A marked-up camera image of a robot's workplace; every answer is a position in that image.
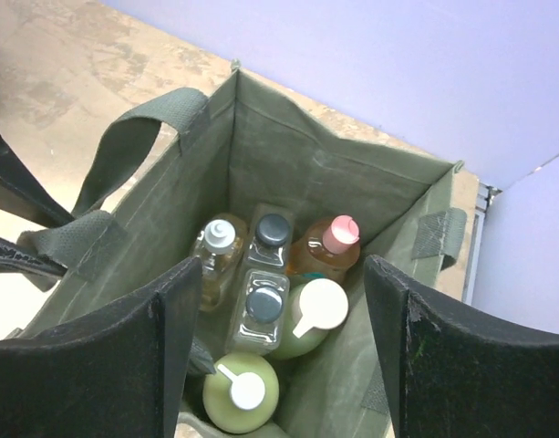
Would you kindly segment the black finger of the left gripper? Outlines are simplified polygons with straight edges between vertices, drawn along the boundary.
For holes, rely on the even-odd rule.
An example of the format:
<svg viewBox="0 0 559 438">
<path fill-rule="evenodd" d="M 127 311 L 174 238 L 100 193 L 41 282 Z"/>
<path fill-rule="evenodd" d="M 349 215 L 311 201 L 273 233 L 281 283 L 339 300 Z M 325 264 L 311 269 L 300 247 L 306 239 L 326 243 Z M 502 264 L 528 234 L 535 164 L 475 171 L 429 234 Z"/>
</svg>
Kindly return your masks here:
<svg viewBox="0 0 559 438">
<path fill-rule="evenodd" d="M 63 226 L 74 220 L 25 167 L 1 134 L 0 210 L 46 228 Z"/>
</svg>

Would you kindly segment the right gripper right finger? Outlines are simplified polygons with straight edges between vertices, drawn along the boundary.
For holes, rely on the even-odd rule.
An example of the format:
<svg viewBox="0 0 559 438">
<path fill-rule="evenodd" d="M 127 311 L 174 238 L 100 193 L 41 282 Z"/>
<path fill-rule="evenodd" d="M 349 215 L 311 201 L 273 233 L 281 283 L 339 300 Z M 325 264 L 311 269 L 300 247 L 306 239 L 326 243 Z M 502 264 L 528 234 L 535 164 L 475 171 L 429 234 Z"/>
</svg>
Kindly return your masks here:
<svg viewBox="0 0 559 438">
<path fill-rule="evenodd" d="M 559 334 L 496 318 L 384 258 L 364 288 L 398 437 L 559 437 Z"/>
</svg>

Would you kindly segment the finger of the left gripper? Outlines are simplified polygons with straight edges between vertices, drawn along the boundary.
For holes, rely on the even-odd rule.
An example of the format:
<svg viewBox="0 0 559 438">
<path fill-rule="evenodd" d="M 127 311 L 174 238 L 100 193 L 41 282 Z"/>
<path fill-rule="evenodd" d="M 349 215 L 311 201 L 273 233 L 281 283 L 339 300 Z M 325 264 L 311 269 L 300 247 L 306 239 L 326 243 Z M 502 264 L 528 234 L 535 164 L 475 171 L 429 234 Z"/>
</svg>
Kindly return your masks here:
<svg viewBox="0 0 559 438">
<path fill-rule="evenodd" d="M 67 269 L 43 256 L 0 237 L 0 274 L 19 273 L 38 276 L 63 276 Z"/>
</svg>

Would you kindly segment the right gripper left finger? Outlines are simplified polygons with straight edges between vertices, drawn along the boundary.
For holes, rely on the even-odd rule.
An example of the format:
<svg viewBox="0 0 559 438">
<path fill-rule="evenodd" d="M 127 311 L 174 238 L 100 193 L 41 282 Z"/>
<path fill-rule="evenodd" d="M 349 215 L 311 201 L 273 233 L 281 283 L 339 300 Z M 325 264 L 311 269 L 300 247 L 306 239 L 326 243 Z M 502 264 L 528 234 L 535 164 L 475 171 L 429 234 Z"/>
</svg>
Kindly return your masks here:
<svg viewBox="0 0 559 438">
<path fill-rule="evenodd" d="M 200 304 L 187 259 L 106 306 L 0 341 L 0 437 L 172 437 Z"/>
</svg>

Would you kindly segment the green pump bottle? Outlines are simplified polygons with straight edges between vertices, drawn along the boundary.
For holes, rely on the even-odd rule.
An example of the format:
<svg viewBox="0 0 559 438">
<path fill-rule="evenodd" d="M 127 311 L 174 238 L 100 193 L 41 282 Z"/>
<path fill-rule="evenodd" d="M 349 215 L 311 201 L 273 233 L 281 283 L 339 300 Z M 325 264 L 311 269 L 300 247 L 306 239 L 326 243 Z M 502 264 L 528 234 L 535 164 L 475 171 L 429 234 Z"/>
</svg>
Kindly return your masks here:
<svg viewBox="0 0 559 438">
<path fill-rule="evenodd" d="M 279 380 L 264 357 L 234 352 L 217 360 L 214 369 L 205 378 L 202 403 L 215 426 L 244 434 L 271 419 L 279 401 Z"/>
</svg>

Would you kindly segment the clear bottle yellow label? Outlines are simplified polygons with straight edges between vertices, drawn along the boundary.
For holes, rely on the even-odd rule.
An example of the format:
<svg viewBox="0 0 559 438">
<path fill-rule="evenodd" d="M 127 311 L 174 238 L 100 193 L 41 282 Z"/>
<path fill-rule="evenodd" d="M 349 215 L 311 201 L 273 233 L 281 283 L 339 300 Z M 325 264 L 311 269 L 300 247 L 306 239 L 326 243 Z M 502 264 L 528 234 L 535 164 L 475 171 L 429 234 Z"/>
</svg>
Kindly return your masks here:
<svg viewBox="0 0 559 438">
<path fill-rule="evenodd" d="M 264 356 L 278 348 L 290 281 L 284 274 L 249 269 L 238 290 L 225 352 Z"/>
</svg>

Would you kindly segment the green bottle beige cap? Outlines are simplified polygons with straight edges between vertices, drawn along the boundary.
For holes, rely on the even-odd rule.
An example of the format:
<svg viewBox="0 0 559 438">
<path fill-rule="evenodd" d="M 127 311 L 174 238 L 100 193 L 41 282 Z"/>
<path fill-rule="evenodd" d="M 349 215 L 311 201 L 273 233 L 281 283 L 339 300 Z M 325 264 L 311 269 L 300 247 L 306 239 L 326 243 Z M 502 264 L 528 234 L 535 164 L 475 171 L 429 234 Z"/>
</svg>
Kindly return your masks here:
<svg viewBox="0 0 559 438">
<path fill-rule="evenodd" d="M 280 344 L 268 356 L 289 360 L 312 351 L 345 321 L 348 310 L 346 291 L 331 279 L 316 278 L 294 287 L 289 292 Z"/>
</svg>

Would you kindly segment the green canvas bag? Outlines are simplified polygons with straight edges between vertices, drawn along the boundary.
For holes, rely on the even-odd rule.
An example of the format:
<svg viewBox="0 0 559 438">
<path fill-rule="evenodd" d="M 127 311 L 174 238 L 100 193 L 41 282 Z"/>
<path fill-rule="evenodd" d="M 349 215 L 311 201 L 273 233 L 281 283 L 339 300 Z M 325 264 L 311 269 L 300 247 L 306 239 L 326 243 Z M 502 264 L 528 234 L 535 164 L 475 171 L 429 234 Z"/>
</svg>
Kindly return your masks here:
<svg viewBox="0 0 559 438">
<path fill-rule="evenodd" d="M 23 330 L 45 329 L 148 283 L 189 252 L 200 226 L 285 208 L 302 236 L 340 214 L 379 255 L 426 285 L 456 263 L 466 213 L 450 204 L 459 163 L 341 138 L 239 68 L 210 97 L 175 89 L 103 134 L 71 223 L 20 240 L 67 274 Z"/>
</svg>

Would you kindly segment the amber bottle white cap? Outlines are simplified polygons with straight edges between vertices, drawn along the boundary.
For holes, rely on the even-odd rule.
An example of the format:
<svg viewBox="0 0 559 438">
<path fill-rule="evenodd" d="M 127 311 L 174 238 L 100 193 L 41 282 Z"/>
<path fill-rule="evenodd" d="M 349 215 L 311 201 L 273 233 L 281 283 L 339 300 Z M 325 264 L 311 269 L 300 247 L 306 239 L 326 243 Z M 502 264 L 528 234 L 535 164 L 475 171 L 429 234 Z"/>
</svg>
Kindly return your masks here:
<svg viewBox="0 0 559 438">
<path fill-rule="evenodd" d="M 247 235 L 246 222 L 228 213 L 215 215 L 198 233 L 191 256 L 202 262 L 201 311 L 213 311 L 223 302 L 243 256 Z"/>
</svg>

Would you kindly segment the orange bottle pink cap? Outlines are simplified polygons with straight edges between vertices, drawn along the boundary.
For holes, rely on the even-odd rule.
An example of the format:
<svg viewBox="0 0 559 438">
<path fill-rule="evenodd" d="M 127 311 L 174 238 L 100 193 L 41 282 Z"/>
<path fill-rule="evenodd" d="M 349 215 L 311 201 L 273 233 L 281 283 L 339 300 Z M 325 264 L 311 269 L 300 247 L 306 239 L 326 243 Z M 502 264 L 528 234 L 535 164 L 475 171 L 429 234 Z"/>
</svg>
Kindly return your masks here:
<svg viewBox="0 0 559 438">
<path fill-rule="evenodd" d="M 350 215 L 343 214 L 311 225 L 292 244 L 287 274 L 321 274 L 342 285 L 359 256 L 359 226 Z"/>
</svg>

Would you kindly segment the clear bottle dark label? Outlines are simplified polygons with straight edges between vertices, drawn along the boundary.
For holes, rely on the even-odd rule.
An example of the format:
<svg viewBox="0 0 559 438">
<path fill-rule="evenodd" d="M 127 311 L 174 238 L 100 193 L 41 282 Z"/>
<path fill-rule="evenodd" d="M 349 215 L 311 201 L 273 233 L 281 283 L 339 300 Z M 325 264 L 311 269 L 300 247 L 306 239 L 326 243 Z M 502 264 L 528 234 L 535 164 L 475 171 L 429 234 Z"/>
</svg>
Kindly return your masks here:
<svg viewBox="0 0 559 438">
<path fill-rule="evenodd" d="M 259 203 L 254 209 L 241 271 L 259 269 L 284 274 L 293 241 L 294 215 L 284 207 Z"/>
</svg>

